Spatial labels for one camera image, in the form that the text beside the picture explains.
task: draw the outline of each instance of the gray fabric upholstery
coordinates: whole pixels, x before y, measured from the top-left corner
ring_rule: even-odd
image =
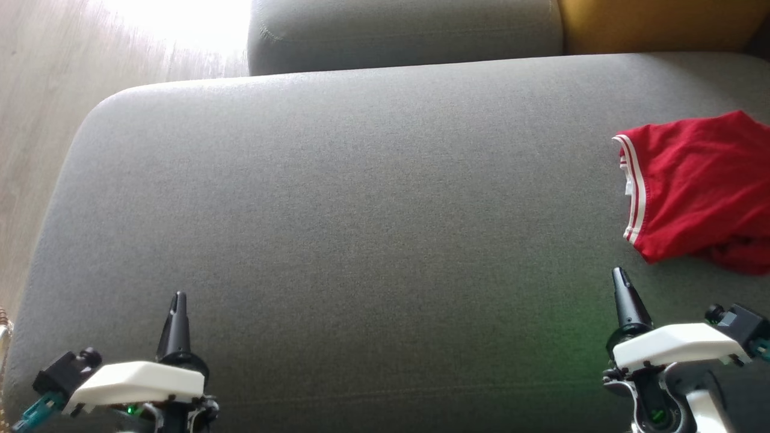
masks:
[[[253,0],[251,75],[560,55],[556,0]]]
[[[770,64],[718,53],[121,92],[83,123],[56,188],[6,413],[62,351],[150,359],[187,290],[223,406],[215,431],[623,431],[630,402],[600,386],[611,268],[657,324],[713,302],[770,313],[770,279],[645,264],[621,237],[610,138],[734,109],[770,123],[768,92]],[[768,366],[718,373],[740,431],[762,431]]]

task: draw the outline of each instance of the red t-shirt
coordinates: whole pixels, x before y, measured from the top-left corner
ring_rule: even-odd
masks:
[[[770,272],[770,127],[742,111],[619,132],[631,215],[649,263],[694,254]]]

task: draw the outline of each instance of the white plastic housing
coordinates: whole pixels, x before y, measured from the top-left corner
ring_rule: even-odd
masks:
[[[707,324],[660,327],[618,344],[612,352],[618,367],[631,373],[641,370],[645,361],[654,366],[714,359],[728,362],[730,355],[735,354],[741,361],[751,362],[737,341]]]
[[[77,404],[91,411],[94,406],[129,404],[144,401],[190,402],[203,396],[204,377],[198,371],[185,370],[155,362],[134,361],[101,367],[69,399],[65,413]]]
[[[687,394],[687,403],[698,426],[698,433],[733,433],[729,418],[714,396],[705,389]]]

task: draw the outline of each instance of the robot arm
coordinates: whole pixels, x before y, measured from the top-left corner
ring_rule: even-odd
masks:
[[[42,395],[12,427],[32,431],[48,417],[62,412],[72,417],[95,406],[106,406],[131,418],[154,423],[155,433],[195,433],[219,414],[219,405],[204,389],[209,369],[190,350],[187,299],[177,292],[163,326],[156,362],[102,363],[86,349],[71,352],[38,374],[33,388]]]
[[[655,329],[641,298],[621,269],[612,271],[620,327],[607,344],[613,368],[602,381],[634,400],[637,433],[732,433],[714,392],[713,361],[743,367],[768,358],[770,322],[741,305],[713,305],[708,324]]]

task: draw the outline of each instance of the green led light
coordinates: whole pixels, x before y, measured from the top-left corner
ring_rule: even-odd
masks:
[[[657,411],[652,411],[652,422],[654,422],[655,424],[658,424],[665,419],[666,419],[666,411],[662,411],[660,409],[658,409]]]

